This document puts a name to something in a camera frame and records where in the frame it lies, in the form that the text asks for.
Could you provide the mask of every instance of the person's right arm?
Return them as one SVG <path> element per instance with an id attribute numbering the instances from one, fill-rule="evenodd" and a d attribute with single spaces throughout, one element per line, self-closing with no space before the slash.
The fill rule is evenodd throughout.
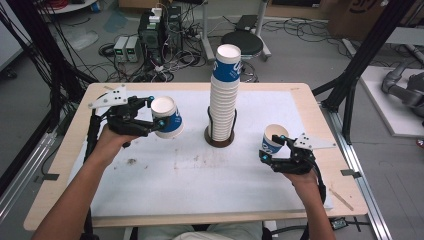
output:
<path id="1" fill-rule="evenodd" d="M 311 240 L 336 239 L 322 205 L 314 171 L 304 175 L 284 174 L 293 183 L 306 209 Z"/>

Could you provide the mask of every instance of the gray floor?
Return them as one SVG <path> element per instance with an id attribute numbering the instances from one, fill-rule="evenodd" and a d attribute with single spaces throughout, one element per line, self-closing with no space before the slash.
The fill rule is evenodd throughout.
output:
<path id="1" fill-rule="evenodd" d="M 94 30 L 99 34 L 99 40 L 83 51 L 78 52 L 85 64 L 106 62 L 97 54 L 98 48 L 113 42 L 118 35 L 134 34 L 138 27 L 137 20 L 128 20 L 113 6 L 99 14 L 89 10 L 81 10 L 72 14 L 63 14 L 59 20 L 66 24 L 83 22 L 75 28 Z M 210 21 L 215 26 L 224 19 Z M 231 25 L 221 24 L 218 29 L 230 29 Z M 222 35 L 225 31 L 214 31 L 211 35 Z M 284 30 L 267 31 L 262 37 L 273 56 L 263 62 L 256 58 L 249 60 L 256 68 L 260 82 L 304 82 L 312 89 L 316 88 L 342 73 L 350 59 L 339 53 L 345 49 L 327 41 L 306 42 L 296 36 L 288 35 Z M 216 48 L 219 38 L 210 38 L 211 45 Z M 385 46 L 376 60 L 395 63 L 401 61 L 396 51 Z M 14 156 L 24 145 L 26 139 L 35 130 L 49 109 L 49 89 L 39 77 L 32 63 L 25 56 L 19 57 L 12 66 L 18 73 L 17 79 L 0 79 L 0 120 L 1 120 L 1 167 L 3 173 Z M 126 66 L 134 69 L 137 64 Z M 175 82 L 208 82 L 212 66 L 186 68 L 175 73 Z M 93 71 L 99 79 L 106 79 L 107 73 L 112 73 L 111 67 Z M 325 99 L 326 93 L 317 97 Z M 424 233 L 424 170 L 423 150 L 415 145 L 413 138 L 390 136 L 376 108 L 363 87 L 358 84 L 352 121 L 353 146 L 361 161 L 369 184 L 383 213 L 393 239 L 423 239 Z M 0 225 L 1 239 L 29 239 L 30 232 L 23 229 L 22 224 L 31 207 L 39 183 L 31 181 Z M 358 216 L 358 221 L 368 221 L 366 216 Z M 279 227 L 304 224 L 304 220 L 278 221 Z M 359 232 L 356 226 L 336 231 L 339 239 L 374 239 L 368 226 L 361 226 Z M 101 239 L 119 239 L 123 229 L 98 229 Z M 301 231 L 291 231 L 280 234 L 278 239 L 298 239 Z"/>

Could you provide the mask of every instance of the white mounting plate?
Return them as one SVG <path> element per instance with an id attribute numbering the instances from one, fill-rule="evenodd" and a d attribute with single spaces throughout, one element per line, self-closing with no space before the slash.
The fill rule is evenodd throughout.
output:
<path id="1" fill-rule="evenodd" d="M 333 148 L 336 147 L 336 143 L 323 140 L 317 137 L 311 137 L 302 133 L 300 137 L 294 142 L 294 146 L 303 149 L 320 149 L 320 148 Z"/>
<path id="2" fill-rule="evenodd" d="M 97 109 L 101 107 L 111 107 L 124 105 L 127 103 L 127 87 L 122 85 L 114 90 L 110 90 L 105 95 L 96 101 L 88 104 L 90 109 Z"/>

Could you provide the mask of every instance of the stack of paper cups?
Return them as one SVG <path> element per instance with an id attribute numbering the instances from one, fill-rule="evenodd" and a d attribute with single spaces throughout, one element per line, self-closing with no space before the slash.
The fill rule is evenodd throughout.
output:
<path id="1" fill-rule="evenodd" d="M 240 83 L 240 49 L 231 44 L 218 47 L 213 74 L 208 133 L 214 141 L 230 138 L 235 116 L 238 85 Z"/>

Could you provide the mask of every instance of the white board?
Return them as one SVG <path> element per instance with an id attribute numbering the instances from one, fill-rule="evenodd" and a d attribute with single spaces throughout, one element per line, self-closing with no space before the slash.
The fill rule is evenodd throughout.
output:
<path id="1" fill-rule="evenodd" d="M 424 118 L 415 115 L 399 98 L 381 91 L 384 77 L 392 70 L 393 68 L 369 66 L 362 74 L 361 81 L 392 136 L 424 137 Z M 421 72 L 423 70 L 405 69 L 398 85 L 406 88 L 409 77 Z"/>
<path id="2" fill-rule="evenodd" d="M 239 92 L 235 140 L 226 148 L 214 148 L 203 137 L 209 91 L 128 92 L 132 95 L 171 96 L 185 128 L 175 139 L 152 133 L 121 150 L 103 175 L 92 203 L 93 216 L 304 209 L 291 182 L 261 163 L 258 155 L 268 124 L 283 125 L 292 137 L 304 132 L 290 92 Z M 150 109 L 144 108 L 138 117 L 151 119 Z M 71 178 L 81 167 L 85 146 Z M 289 151 L 283 148 L 278 154 L 287 157 Z M 328 197 L 325 207 L 332 206 Z"/>

